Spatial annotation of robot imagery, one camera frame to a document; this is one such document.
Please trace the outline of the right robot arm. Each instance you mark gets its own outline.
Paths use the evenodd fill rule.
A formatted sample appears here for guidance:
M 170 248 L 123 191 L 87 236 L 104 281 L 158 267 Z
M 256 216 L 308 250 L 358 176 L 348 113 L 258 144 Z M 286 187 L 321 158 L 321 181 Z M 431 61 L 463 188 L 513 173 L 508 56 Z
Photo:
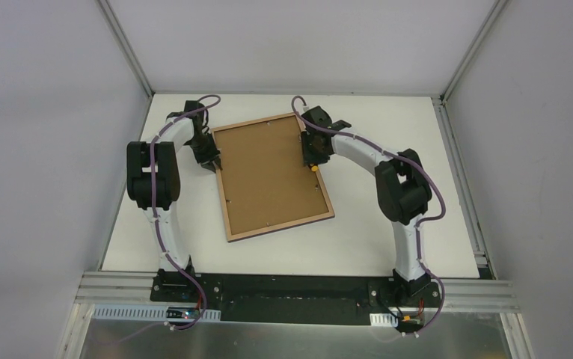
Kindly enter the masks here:
M 391 153 L 374 142 L 350 132 L 350 123 L 334 122 L 321 107 L 304 107 L 298 116 L 303 161 L 310 169 L 325 164 L 332 155 L 348 159 L 375 178 L 377 201 L 393 227 L 396 251 L 393 269 L 394 297 L 410 307 L 423 297 L 431 277 L 421 266 L 420 220 L 428 210 L 432 189 L 422 172 L 418 154 L 408 149 Z

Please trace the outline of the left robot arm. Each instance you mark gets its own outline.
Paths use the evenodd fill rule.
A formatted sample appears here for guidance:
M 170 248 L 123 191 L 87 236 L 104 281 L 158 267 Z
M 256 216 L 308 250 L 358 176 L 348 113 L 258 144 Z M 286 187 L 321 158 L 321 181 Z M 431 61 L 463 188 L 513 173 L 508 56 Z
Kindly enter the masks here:
M 127 194 L 150 223 L 159 247 L 159 269 L 182 273 L 171 279 L 168 291 L 183 303 L 196 296 L 197 282 L 189 277 L 191 254 L 182 243 L 177 217 L 181 193 L 177 153 L 188 147 L 202 168 L 213 173 L 222 169 L 221 151 L 209 127 L 209 110 L 220 101 L 215 94 L 188 100 L 182 111 L 166 117 L 150 140 L 126 146 Z

